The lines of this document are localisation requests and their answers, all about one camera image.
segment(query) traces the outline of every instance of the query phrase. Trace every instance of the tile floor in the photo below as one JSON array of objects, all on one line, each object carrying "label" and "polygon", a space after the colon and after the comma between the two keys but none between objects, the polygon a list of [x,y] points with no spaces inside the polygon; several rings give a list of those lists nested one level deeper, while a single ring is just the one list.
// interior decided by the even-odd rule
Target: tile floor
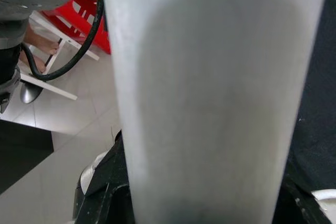
[{"label": "tile floor", "polygon": [[[1,224],[62,224],[71,220],[81,171],[108,150],[120,130],[111,57],[97,48],[99,61],[84,57],[53,85],[78,96],[72,101],[44,90],[32,104],[20,87],[1,119],[52,131],[55,152],[0,195]],[[57,69],[76,51],[67,47]]]}]

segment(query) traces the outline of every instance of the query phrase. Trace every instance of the white chair leg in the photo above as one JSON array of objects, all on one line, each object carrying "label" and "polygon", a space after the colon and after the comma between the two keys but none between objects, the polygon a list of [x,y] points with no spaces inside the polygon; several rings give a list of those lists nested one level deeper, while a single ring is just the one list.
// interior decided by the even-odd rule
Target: white chair leg
[{"label": "white chair leg", "polygon": [[[43,20],[42,18],[38,17],[35,13],[32,13],[31,16],[30,16],[30,18],[33,21],[35,21],[36,23],[38,23],[39,25],[45,27],[46,29],[48,29],[49,31],[51,31],[52,33],[54,33],[55,35],[57,35],[58,37],[62,38],[63,40],[66,40],[66,42],[68,42],[69,44],[73,45],[77,49],[79,49],[82,46],[80,43],[78,43],[77,41],[71,39],[69,36],[67,36],[66,34],[64,34],[63,32],[61,32],[60,30],[58,30],[56,27],[54,27],[50,23],[48,23],[45,20]],[[99,56],[96,55],[96,54],[94,54],[90,50],[88,50],[86,52],[86,55],[90,56],[94,60],[99,60]]]},{"label": "white chair leg", "polygon": [[62,95],[64,97],[66,97],[66,98],[72,99],[74,101],[77,100],[77,96],[76,95],[71,94],[71,93],[69,93],[67,91],[64,91],[62,89],[56,88],[56,87],[54,87],[54,86],[52,86],[52,85],[50,85],[50,84],[48,84],[46,82],[38,80],[35,77],[29,76],[29,75],[27,75],[25,73],[21,73],[21,79],[24,80],[24,81],[26,81],[26,82],[32,83],[32,84],[34,84],[36,86],[39,86],[41,88],[50,90],[51,92],[54,92],[56,94]]}]

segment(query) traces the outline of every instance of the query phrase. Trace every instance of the human foot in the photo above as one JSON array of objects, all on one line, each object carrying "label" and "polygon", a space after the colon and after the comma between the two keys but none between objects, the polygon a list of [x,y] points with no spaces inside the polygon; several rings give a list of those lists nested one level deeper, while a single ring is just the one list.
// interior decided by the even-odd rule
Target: human foot
[{"label": "human foot", "polygon": [[[26,56],[25,52],[21,51],[19,59],[24,64],[29,66],[28,59],[27,59],[27,56]],[[40,71],[41,73],[46,71],[46,65],[40,58],[38,58],[37,56],[34,56],[34,61],[35,61],[35,64],[36,64],[36,67],[37,67],[38,71]]]},{"label": "human foot", "polygon": [[36,34],[30,25],[27,27],[24,42],[37,47],[48,55],[54,55],[59,48],[57,42]]},{"label": "human foot", "polygon": [[57,42],[46,39],[40,35],[36,35],[35,43],[32,45],[48,55],[54,55],[55,53],[57,53],[57,50],[59,48]]}]

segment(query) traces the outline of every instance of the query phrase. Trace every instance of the black cable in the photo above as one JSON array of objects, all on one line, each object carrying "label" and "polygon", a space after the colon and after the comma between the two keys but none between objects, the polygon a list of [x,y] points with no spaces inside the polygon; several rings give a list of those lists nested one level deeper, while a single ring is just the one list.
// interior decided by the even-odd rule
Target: black cable
[{"label": "black cable", "polygon": [[93,20],[92,27],[89,31],[89,34],[88,34],[86,40],[84,41],[82,46],[79,48],[78,52],[73,56],[73,58],[71,60],[69,60],[68,63],[66,63],[63,67],[61,67],[60,69],[58,69],[58,70],[56,70],[52,73],[41,74],[36,67],[34,57],[33,57],[32,53],[30,52],[29,48],[24,43],[22,43],[21,47],[22,47],[23,51],[25,52],[25,54],[27,56],[29,67],[31,69],[31,72],[32,72],[33,76],[35,76],[37,79],[42,80],[42,81],[50,81],[50,80],[54,80],[54,79],[62,76],[63,74],[68,72],[71,68],[73,68],[74,65],[76,65],[76,63],[84,56],[86,51],[91,46],[92,41],[95,38],[96,33],[98,31],[100,21],[101,21],[101,17],[103,16],[103,13],[104,13],[104,1],[103,0],[97,0],[96,16]]}]

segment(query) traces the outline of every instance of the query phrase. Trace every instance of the white pole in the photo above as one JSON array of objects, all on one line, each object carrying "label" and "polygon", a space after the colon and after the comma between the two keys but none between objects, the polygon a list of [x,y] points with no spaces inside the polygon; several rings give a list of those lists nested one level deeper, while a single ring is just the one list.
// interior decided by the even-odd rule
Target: white pole
[{"label": "white pole", "polygon": [[323,0],[105,0],[138,224],[270,223]]}]

